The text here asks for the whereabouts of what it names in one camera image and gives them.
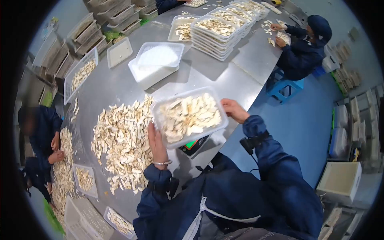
stainless steel table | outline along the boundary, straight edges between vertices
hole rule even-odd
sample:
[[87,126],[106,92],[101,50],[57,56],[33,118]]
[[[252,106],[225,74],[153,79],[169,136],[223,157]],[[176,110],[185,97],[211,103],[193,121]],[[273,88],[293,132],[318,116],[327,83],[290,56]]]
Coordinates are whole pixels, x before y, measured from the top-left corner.
[[[221,5],[226,6],[229,0],[223,0]],[[294,24],[288,15],[283,13],[277,15],[270,11],[268,16],[257,22],[251,32],[236,46],[231,55],[223,62],[191,48],[191,43],[185,44],[184,54],[180,62],[180,69],[155,84],[147,91],[143,91],[135,82],[128,68],[128,62],[136,57],[144,42],[167,41],[171,22],[176,15],[183,11],[194,15],[204,15],[212,11],[214,7],[203,9],[206,5],[217,4],[214,0],[199,8],[185,6],[176,7],[161,14],[152,21],[134,31],[129,40],[133,48],[133,54],[123,63],[113,69],[108,68],[107,58],[103,58],[96,69],[91,73],[86,82],[77,92],[78,106],[80,108],[74,123],[69,119],[73,116],[73,107],[63,122],[73,133],[73,149],[75,163],[92,166],[96,175],[98,189],[98,201],[89,197],[94,206],[104,213],[106,205],[119,212],[128,221],[137,217],[136,206],[140,201],[140,192],[137,195],[131,190],[122,191],[117,189],[115,195],[109,190],[107,177],[110,176],[105,168],[97,162],[97,158],[91,152],[91,141],[93,139],[93,127],[97,123],[98,115],[103,108],[109,105],[129,105],[135,100],[142,101],[144,95],[150,94],[154,99],[165,98],[177,93],[203,86],[213,86],[220,98],[230,98],[238,101],[246,110],[254,102],[267,78],[275,67],[280,55],[279,47],[272,47],[266,34],[260,27],[265,20],[276,19]],[[200,172],[195,166],[206,167],[211,159],[223,146],[226,139],[232,134],[237,123],[230,119],[227,128],[212,134],[209,142],[205,144],[199,154],[193,158],[187,158],[180,150],[168,150],[169,158],[174,162],[169,165],[169,170],[180,179],[180,184],[186,180],[196,177]],[[113,239],[124,239],[117,231]]]

seated worker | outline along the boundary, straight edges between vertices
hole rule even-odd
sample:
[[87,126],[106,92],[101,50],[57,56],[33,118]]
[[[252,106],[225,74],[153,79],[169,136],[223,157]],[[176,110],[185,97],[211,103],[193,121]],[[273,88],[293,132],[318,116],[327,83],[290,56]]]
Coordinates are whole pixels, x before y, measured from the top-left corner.
[[168,10],[171,10],[172,8],[190,1],[192,0],[156,0],[157,13],[160,15]]
[[50,174],[51,165],[64,159],[64,152],[59,151],[60,127],[63,121],[55,110],[42,105],[34,108],[22,106],[18,121],[21,132],[29,137],[40,169]]
[[269,135],[260,116],[250,116],[234,100],[221,104],[248,138],[258,137],[260,179],[218,153],[210,171],[204,169],[169,200],[170,161],[161,132],[150,124],[153,163],[144,171],[149,183],[137,206],[139,217],[133,220],[138,239],[317,239],[323,208],[303,179],[297,158]]
[[276,37],[276,44],[283,50],[277,66],[284,71],[286,79],[301,80],[323,63],[324,45],[332,37],[331,27],[328,21],[319,15],[309,16],[307,22],[307,30],[278,23],[271,24],[273,30],[285,30],[299,38],[290,46],[283,39]]
[[29,189],[34,186],[43,194],[49,205],[51,205],[52,208],[55,207],[55,205],[51,202],[50,197],[50,194],[52,194],[51,177],[47,176],[47,174],[40,169],[39,160],[37,158],[27,157],[25,167],[22,171],[20,171],[20,174],[29,197],[31,197]]

human hand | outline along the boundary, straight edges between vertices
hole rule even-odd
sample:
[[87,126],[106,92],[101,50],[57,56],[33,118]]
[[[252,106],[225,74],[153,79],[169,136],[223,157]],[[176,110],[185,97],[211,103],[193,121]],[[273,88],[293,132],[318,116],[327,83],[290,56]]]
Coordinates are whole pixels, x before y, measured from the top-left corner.
[[[148,126],[148,138],[149,138],[149,147],[151,148],[152,155],[153,155],[153,161],[164,163],[168,162],[168,153],[167,149],[163,145],[163,141],[161,139],[161,132],[160,130],[155,130],[155,126],[153,123],[149,123]],[[160,170],[166,170],[167,165],[157,165],[155,164],[155,167],[157,167]]]
[[47,186],[48,186],[49,195],[52,195],[52,184],[49,182],[49,183],[47,183]]
[[279,46],[281,48],[283,48],[283,47],[285,47],[287,45],[285,43],[285,41],[282,38],[279,38],[278,36],[275,39],[275,43],[277,44],[277,46]]
[[281,26],[281,25],[278,24],[278,23],[272,23],[271,26],[270,26],[270,28],[271,28],[272,30],[282,30],[282,29],[283,29],[283,26]]
[[221,105],[224,107],[224,111],[228,117],[232,117],[236,122],[243,124],[245,120],[250,116],[235,100],[223,98]]
[[54,153],[52,153],[49,157],[48,157],[48,162],[50,164],[53,164],[55,162],[60,162],[64,159],[64,151],[56,151]]
[[60,133],[56,132],[51,142],[51,148],[54,152],[59,150],[59,139],[60,139]]

stacked plastic trays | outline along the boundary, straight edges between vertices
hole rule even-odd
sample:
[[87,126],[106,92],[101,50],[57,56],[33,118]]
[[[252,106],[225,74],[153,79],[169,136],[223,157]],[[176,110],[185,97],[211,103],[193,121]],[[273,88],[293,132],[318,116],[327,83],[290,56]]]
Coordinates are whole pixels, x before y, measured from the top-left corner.
[[[224,61],[233,51],[233,47],[244,37],[245,30],[248,31],[247,23],[240,26],[239,24],[234,24],[232,22],[225,21],[221,18],[212,16],[211,14],[218,11],[224,11],[232,14],[230,11],[226,11],[223,8],[215,9],[214,11],[209,12],[207,15],[202,16],[199,19],[196,19],[191,24],[191,33],[192,33],[192,47],[202,51],[203,53],[208,54],[209,56],[219,60]],[[234,15],[240,21],[245,22],[244,18],[241,18],[238,15]],[[200,21],[208,19],[217,19],[222,23],[231,25],[235,28],[235,31],[229,36],[223,36],[221,34],[215,33],[211,30],[202,28],[199,25],[196,25]]]

